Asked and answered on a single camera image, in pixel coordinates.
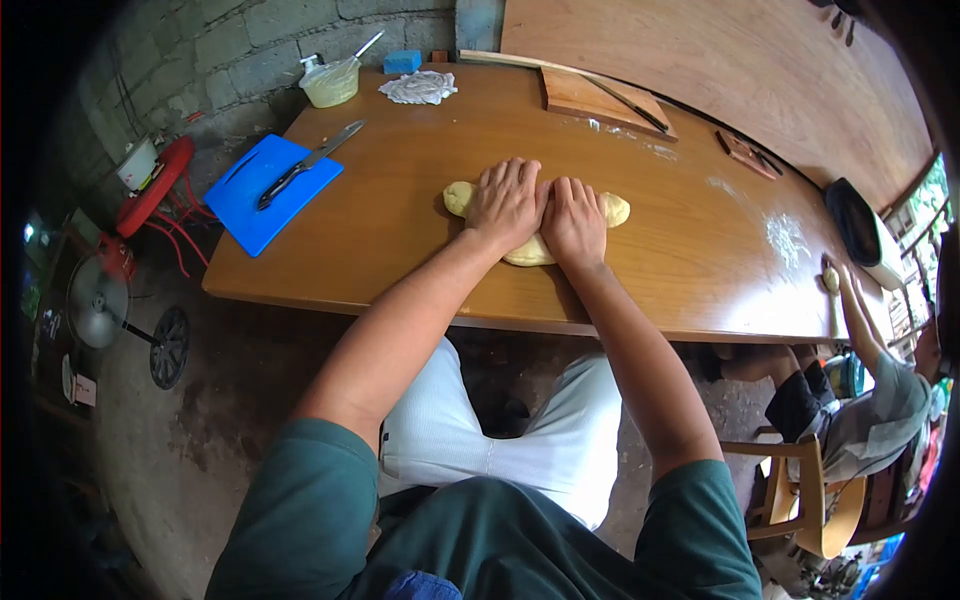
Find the wooden wall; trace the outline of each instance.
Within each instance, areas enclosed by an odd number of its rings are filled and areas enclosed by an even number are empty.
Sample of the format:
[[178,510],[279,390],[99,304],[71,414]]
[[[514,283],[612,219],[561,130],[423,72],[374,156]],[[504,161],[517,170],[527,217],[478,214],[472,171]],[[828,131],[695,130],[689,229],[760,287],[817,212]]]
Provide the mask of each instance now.
[[933,150],[890,46],[857,25],[848,48],[832,16],[805,0],[507,0],[501,52],[676,99],[879,212]]

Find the dough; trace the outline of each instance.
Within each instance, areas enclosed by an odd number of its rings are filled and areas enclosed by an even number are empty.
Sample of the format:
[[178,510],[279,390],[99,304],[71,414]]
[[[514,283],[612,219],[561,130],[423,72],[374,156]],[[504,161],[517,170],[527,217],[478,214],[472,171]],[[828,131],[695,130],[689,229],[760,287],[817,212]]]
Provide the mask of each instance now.
[[[454,181],[444,190],[444,206],[458,217],[466,217],[467,207],[470,205],[470,200],[473,199],[475,189],[476,185],[469,181]],[[607,228],[622,225],[630,216],[630,203],[616,194],[603,192],[600,194],[600,198],[606,204]],[[523,246],[504,254],[503,259],[518,267],[557,264],[539,233],[534,233]]]
[[833,267],[826,267],[822,277],[824,280],[824,287],[827,288],[828,292],[834,296],[840,293],[840,274],[837,273],[836,269]]

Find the blue sponge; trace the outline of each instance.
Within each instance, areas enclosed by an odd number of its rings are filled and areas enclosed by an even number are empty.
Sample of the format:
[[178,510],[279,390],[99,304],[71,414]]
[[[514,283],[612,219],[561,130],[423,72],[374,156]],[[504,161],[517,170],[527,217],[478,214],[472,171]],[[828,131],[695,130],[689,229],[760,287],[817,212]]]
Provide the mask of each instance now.
[[394,50],[383,60],[383,72],[413,73],[420,66],[420,50]]

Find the window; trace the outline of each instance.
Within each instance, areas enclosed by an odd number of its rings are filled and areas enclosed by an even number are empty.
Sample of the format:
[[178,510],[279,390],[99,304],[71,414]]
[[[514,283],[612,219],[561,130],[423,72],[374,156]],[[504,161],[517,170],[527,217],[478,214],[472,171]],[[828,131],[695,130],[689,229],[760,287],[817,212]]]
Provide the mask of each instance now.
[[948,195],[944,156],[940,155],[906,203],[885,220],[900,244],[905,273],[904,286],[893,292],[890,302],[892,347],[903,356],[912,353],[920,327],[933,315],[940,236],[956,218]]

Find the hand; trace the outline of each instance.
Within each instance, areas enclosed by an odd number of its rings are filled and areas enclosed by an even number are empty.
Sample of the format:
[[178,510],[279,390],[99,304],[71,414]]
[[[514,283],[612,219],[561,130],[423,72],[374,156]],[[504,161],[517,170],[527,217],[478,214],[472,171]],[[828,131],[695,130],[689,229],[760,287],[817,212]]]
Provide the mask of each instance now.
[[851,277],[851,272],[847,268],[847,265],[834,258],[833,254],[830,254],[829,252],[824,252],[823,254],[823,268],[825,269],[826,267],[832,267],[834,270],[836,270],[837,274],[840,276],[840,281],[843,281],[844,279],[850,279]]
[[480,174],[465,230],[475,229],[502,256],[530,239],[543,218],[547,188],[537,190],[536,160],[511,158]]
[[590,268],[607,251],[606,206],[593,188],[561,177],[553,182],[553,200],[543,213],[540,234],[561,268]]

